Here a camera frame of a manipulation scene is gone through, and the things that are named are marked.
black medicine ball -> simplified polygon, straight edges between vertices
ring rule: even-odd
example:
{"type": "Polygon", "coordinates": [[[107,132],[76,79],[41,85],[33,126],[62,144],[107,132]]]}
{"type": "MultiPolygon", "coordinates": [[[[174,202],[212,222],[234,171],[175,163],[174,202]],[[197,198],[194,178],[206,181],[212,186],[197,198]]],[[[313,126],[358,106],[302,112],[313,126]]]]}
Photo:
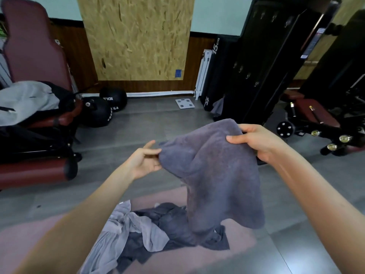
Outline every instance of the black medicine ball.
{"type": "Polygon", "coordinates": [[[109,124],[113,110],[107,101],[100,97],[85,97],[83,103],[80,118],[84,125],[96,128],[109,124]]]}
{"type": "Polygon", "coordinates": [[[127,94],[119,87],[103,87],[100,97],[109,102],[113,112],[120,111],[127,105],[127,94]]]}

hand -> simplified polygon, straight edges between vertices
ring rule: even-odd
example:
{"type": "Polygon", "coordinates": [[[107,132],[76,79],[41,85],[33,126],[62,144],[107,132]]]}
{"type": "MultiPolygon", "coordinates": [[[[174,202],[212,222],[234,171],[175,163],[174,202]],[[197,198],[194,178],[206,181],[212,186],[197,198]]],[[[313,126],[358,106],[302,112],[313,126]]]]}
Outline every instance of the hand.
{"type": "Polygon", "coordinates": [[[240,124],[243,135],[228,135],[227,141],[233,144],[247,143],[252,149],[257,150],[257,157],[270,163],[272,154],[276,150],[286,149],[288,145],[277,135],[273,134],[261,125],[240,124]]]}
{"type": "Polygon", "coordinates": [[[147,143],[143,148],[138,148],[123,164],[131,171],[132,179],[139,179],[151,172],[160,170],[162,166],[158,161],[158,153],[161,149],[150,149],[154,140],[147,143]]]}

gray floor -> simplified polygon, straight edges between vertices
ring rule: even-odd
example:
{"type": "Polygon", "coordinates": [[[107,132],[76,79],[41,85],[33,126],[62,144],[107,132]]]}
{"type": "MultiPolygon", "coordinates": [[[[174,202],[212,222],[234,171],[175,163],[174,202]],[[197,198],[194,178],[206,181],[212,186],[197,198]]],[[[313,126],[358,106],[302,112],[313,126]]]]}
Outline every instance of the gray floor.
{"type": "MultiPolygon", "coordinates": [[[[38,185],[0,192],[0,229],[13,224],[64,213],[91,194],[126,158],[149,140],[165,141],[212,122],[196,103],[180,110],[175,97],[130,99],[125,110],[113,116],[109,126],[80,127],[82,142],[74,149],[83,154],[79,174],[70,182],[38,185]]],[[[268,126],[275,126],[275,115],[268,126]]],[[[328,140],[305,136],[289,144],[350,202],[365,213],[365,152],[346,157],[319,154],[328,140]]],[[[219,262],[199,273],[339,273],[318,240],[307,217],[280,177],[270,166],[259,168],[266,225],[255,231],[257,245],[249,252],[219,262]]],[[[123,196],[130,199],[180,186],[164,170],[134,182],[123,196]]]]}

blue sticker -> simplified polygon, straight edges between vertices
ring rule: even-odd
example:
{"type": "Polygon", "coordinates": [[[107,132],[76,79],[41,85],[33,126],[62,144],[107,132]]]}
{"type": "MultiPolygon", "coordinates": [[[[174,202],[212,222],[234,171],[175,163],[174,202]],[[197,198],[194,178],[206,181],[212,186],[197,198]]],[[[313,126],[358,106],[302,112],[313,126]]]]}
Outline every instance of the blue sticker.
{"type": "Polygon", "coordinates": [[[181,69],[176,69],[175,78],[181,78],[181,69]]]}

left hand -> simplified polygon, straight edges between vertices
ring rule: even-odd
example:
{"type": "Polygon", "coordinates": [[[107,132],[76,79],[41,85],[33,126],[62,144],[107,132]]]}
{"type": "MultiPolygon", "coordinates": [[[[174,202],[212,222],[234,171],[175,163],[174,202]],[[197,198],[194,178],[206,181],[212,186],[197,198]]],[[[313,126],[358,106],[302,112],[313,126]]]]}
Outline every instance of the left hand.
{"type": "Polygon", "coordinates": [[[161,149],[150,149],[155,142],[155,140],[152,140],[143,148],[138,148],[123,163],[123,166],[130,169],[133,180],[142,178],[162,168],[157,156],[161,152],[161,149]]]}

